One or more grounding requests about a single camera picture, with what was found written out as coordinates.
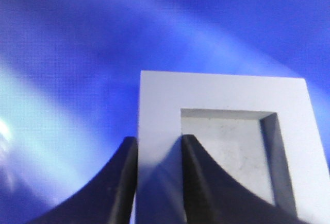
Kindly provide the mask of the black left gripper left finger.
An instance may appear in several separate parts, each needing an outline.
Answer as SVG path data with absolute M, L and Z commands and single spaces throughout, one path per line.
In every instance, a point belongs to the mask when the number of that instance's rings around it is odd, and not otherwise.
M 129 223 L 137 186 L 138 143 L 125 137 L 83 188 L 31 223 Z

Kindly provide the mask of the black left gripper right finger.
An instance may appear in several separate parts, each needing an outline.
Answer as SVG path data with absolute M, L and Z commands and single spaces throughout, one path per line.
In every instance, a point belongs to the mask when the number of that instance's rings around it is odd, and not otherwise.
M 188 223 L 302 223 L 237 182 L 192 134 L 181 136 L 181 160 Z

